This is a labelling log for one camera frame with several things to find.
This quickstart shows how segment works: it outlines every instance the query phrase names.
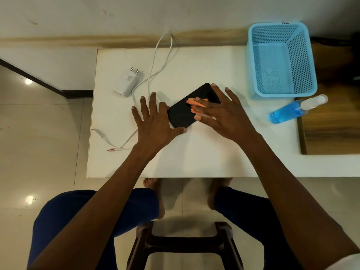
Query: bottle cap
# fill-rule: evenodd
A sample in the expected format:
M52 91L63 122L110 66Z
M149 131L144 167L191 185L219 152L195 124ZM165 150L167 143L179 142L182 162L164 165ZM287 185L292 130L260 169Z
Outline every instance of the bottle cap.
M311 99L305 99L300 103L300 107L304 111L308 111L319 105L325 104L327 101L328 97L326 95L318 95L316 97L312 97Z

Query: spray bottle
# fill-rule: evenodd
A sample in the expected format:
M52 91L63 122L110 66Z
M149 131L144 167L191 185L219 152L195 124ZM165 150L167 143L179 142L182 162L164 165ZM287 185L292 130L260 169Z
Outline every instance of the spray bottle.
M301 117L308 113L309 110L322 105L328 101L326 95L318 95L311 99L298 99L290 104L277 109L269 115L272 123L278 124L297 117Z

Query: foot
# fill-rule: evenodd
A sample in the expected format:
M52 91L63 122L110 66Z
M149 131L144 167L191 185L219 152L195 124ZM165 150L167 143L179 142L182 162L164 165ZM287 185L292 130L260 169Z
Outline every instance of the foot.
M209 196L207 197L207 205L210 209L216 210L214 206L215 195L222 186L229 186L232 178L214 178L209 188Z
M145 178L143 184L144 187L152 189L155 192L159 200L159 216L157 218L162 219L165 215L165 207L161 196L161 178Z

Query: stool leg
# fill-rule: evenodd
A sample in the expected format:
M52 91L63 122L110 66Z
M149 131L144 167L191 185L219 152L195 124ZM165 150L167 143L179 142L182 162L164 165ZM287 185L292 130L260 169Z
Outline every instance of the stool leg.
M136 228L136 239L127 260L127 270L144 270L150 255L146 241L151 235L154 222L144 223Z
M219 252L223 261L224 269L243 270L239 252L233 240L233 230L226 222L215 222L217 236L223 241L223 250Z

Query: blue plastic basket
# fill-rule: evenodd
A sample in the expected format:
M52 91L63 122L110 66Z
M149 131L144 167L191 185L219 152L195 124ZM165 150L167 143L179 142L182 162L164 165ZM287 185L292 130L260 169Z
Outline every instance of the blue plastic basket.
M310 37L303 23L253 24L246 51L253 98L294 98L317 91Z

